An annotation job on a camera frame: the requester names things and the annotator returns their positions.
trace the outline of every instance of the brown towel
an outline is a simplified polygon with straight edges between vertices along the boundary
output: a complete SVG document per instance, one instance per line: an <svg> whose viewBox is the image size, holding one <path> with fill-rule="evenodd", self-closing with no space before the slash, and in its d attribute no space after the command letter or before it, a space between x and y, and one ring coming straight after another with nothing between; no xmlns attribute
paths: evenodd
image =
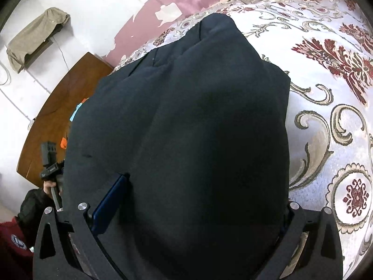
<svg viewBox="0 0 373 280"><path fill-rule="evenodd" d="M34 53L49 36L60 31L69 19L69 14L51 7L22 29L10 41L6 51L12 68L19 73L25 66L26 55Z"/></svg>

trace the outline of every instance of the patterned bedspread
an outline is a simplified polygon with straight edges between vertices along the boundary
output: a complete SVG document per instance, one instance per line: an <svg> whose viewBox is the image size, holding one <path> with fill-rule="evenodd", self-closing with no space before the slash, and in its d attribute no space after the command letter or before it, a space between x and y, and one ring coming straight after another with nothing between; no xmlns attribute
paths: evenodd
<svg viewBox="0 0 373 280"><path fill-rule="evenodd" d="M171 26L115 70L215 12L230 16L262 59L291 78L289 197L306 209L332 209L346 279L373 237L372 28L354 0L229 0Z"/></svg>

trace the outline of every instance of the round logo patch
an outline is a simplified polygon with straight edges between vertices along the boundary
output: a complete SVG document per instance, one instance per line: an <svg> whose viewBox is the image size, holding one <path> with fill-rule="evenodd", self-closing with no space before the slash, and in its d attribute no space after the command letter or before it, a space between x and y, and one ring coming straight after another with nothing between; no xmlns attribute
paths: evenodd
<svg viewBox="0 0 373 280"><path fill-rule="evenodd" d="M21 249L27 249L25 243L18 239L16 235L11 235L10 238L12 239L13 243Z"/></svg>

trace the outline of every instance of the brown wooden panel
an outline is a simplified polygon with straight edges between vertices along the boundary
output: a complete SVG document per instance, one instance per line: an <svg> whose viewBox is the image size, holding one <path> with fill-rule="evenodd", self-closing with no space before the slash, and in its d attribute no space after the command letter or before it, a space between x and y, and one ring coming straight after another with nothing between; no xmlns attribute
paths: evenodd
<svg viewBox="0 0 373 280"><path fill-rule="evenodd" d="M76 106L92 96L98 81L107 76L112 67L86 53L58 83L32 125L21 155L17 172L36 186L42 186L40 145L46 141L57 144L58 161L65 158L60 147L63 133Z"/></svg>

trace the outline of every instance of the red sleeve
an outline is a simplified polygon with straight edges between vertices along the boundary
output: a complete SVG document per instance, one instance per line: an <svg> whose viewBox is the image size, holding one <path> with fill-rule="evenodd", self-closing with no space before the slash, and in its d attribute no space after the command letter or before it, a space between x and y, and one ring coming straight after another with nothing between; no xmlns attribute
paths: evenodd
<svg viewBox="0 0 373 280"><path fill-rule="evenodd" d="M0 274L10 275L7 279L32 279L33 253L24 239L15 218L0 223Z"/></svg>

